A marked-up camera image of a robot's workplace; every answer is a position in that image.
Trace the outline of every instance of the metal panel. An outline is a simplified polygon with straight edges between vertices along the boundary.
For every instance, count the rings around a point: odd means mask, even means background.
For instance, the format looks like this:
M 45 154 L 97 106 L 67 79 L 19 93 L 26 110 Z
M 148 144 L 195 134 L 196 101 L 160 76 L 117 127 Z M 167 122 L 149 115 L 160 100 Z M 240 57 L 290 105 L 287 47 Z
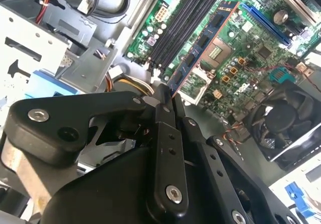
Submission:
M 0 5 L 0 22 L 2 74 L 17 60 L 19 69 L 29 74 L 41 68 L 52 73 L 57 71 L 66 43 L 3 5 Z

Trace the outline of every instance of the bolt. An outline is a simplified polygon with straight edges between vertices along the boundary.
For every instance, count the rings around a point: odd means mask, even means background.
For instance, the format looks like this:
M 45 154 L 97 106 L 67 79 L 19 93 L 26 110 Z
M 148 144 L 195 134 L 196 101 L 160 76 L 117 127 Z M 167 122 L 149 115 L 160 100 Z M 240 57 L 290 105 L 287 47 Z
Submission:
M 288 219 L 288 221 L 289 221 L 291 224 L 296 224 L 296 222 L 293 220 L 292 217 L 287 216 L 287 219 Z
M 194 120 L 189 120 L 189 123 L 192 125 L 192 126 L 196 126 L 196 123 Z
M 169 110 L 167 107 L 165 107 L 165 106 L 163 107 L 163 109 L 164 109 L 166 112 L 168 112 L 168 113 L 170 112 L 170 110 Z
M 223 142 L 220 139 L 215 139 L 216 144 L 223 146 Z
M 134 100 L 135 103 L 141 104 L 140 100 L 137 98 L 133 98 L 132 100 Z
M 168 187 L 166 187 L 166 195 L 172 202 L 176 204 L 182 202 L 182 193 L 176 186 L 169 185 Z
M 244 217 L 237 210 L 232 211 L 232 217 L 236 224 L 246 224 Z
M 45 122 L 49 119 L 49 114 L 43 109 L 32 109 L 28 112 L 28 117 L 36 122 Z

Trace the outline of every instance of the green circuit board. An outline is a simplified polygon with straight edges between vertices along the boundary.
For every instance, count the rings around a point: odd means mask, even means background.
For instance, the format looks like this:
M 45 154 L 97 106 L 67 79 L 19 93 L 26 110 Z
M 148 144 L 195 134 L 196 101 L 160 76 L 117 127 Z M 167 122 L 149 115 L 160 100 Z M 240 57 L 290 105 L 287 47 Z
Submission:
M 246 3 L 248 6 L 254 6 L 272 23 L 274 14 L 279 10 L 285 10 L 292 22 L 298 25 L 302 23 L 302 19 L 284 0 L 218 0 L 164 71 L 163 80 L 171 77 L 178 65 L 187 57 L 189 50 L 199 39 L 202 30 L 208 24 L 221 1 L 238 1 Z M 305 4 L 318 17 L 321 17 L 320 12 L 312 4 L 306 1 Z M 178 11 L 179 8 L 180 4 L 177 4 L 177 8 L 173 12 Z M 147 25 L 153 21 L 156 11 L 149 15 Z M 283 33 L 287 31 L 284 25 L 274 25 Z M 207 89 L 202 93 L 202 98 L 197 101 L 197 104 L 231 120 L 231 124 L 233 121 L 241 121 L 279 84 L 273 80 L 271 71 L 276 66 L 289 62 L 299 63 L 301 56 L 321 39 L 320 27 L 320 21 L 315 26 L 309 26 L 308 29 L 305 29 L 304 34 L 297 36 L 297 39 L 293 40 L 293 44 L 286 48 L 240 5 L 220 31 L 217 37 L 219 40 L 219 44 L 216 44 L 217 48 L 208 53 L 212 59 L 202 58 L 196 66 L 207 73 L 211 79 L 211 83 L 207 85 Z M 137 63 L 145 61 L 152 49 L 150 46 L 146 47 L 146 44 L 143 50 L 137 49 L 138 45 L 142 45 L 146 41 L 139 36 L 141 35 L 138 34 L 128 49 L 128 52 L 133 53 L 133 59 Z M 222 52 L 226 53 L 224 59 L 214 62 L 215 57 L 220 56 L 219 54 Z M 293 82 L 301 80 L 301 75 L 297 75 L 295 72 L 278 69 L 280 72 L 277 75 L 283 74 Z M 180 91 L 191 98 L 196 98 L 202 86 L 205 85 L 206 79 L 192 74 Z

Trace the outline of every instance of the black ram slot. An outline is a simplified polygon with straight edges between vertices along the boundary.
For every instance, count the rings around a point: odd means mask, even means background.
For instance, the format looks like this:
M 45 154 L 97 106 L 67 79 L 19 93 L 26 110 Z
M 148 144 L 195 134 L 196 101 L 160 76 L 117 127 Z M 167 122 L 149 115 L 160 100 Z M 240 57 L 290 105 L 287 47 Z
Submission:
M 179 31 L 182 24 L 189 18 L 189 16 L 193 13 L 197 3 L 200 0 L 186 0 L 183 5 L 183 8 L 180 12 L 175 16 L 171 25 L 168 27 L 166 33 L 161 37 L 159 41 L 157 41 L 153 52 L 150 55 L 151 60 L 157 58 L 159 54 L 162 53 L 164 47 L 168 45 L 168 43 L 176 36 L 177 32 Z
M 202 6 L 200 6 L 199 14 L 196 18 L 194 18 L 194 21 L 192 24 L 190 24 L 186 29 L 183 31 L 183 35 L 178 38 L 178 41 L 175 42 L 175 47 L 173 47 L 170 52 L 168 52 L 165 59 L 163 59 L 160 63 L 162 64 L 161 70 L 164 71 L 170 63 L 174 60 L 175 56 L 178 54 L 178 52 L 181 50 L 181 48 L 186 43 L 187 39 L 190 37 L 190 35 L 195 31 L 197 26 L 202 22 L 206 14 L 209 12 L 209 10 L 212 8 L 214 3 L 217 0 L 209 0 L 208 2 L 204 3 Z
M 177 42 L 182 34 L 185 33 L 186 29 L 190 24 L 193 23 L 195 18 L 200 14 L 200 9 L 208 2 L 209 0 L 201 0 L 198 4 L 195 4 L 194 11 L 191 12 L 188 19 L 181 23 L 180 28 L 175 32 L 175 35 L 172 35 L 172 38 L 167 41 L 167 43 L 163 46 L 163 50 L 158 54 L 158 56 L 154 57 L 152 60 L 156 64 L 160 61 L 164 60 L 168 56 L 168 51 L 171 51 L 176 47 L 175 42 Z

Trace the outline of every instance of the capacitor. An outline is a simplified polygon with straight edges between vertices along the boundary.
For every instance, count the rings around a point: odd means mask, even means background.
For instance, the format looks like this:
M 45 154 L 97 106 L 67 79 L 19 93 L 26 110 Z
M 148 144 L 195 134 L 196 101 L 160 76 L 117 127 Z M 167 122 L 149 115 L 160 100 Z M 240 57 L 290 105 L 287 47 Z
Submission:
M 134 56 L 134 54 L 132 54 L 131 52 L 128 52 L 128 53 L 127 53 L 127 57 L 128 57 L 128 58 L 132 58 L 133 56 Z
M 279 10 L 276 12 L 273 16 L 273 21 L 277 25 L 282 25 L 286 22 L 286 20 L 289 18 L 289 14 L 286 10 Z
M 229 37 L 235 37 L 235 33 L 232 32 L 232 31 L 230 31 L 230 32 L 228 33 L 228 35 L 229 35 Z
M 301 28 L 301 26 L 298 26 L 293 21 L 287 21 L 285 24 L 285 27 L 291 31 L 294 35 L 300 35 L 304 32 L 304 29 Z
M 148 26 L 148 27 L 147 27 L 147 31 L 148 31 L 148 32 L 153 32 L 153 30 L 154 30 L 153 27 L 151 27 L 151 26 Z
M 147 36 L 148 36 L 148 31 L 146 31 L 146 30 L 142 31 L 141 33 L 142 33 L 142 35 L 143 35 L 144 37 L 147 37 Z

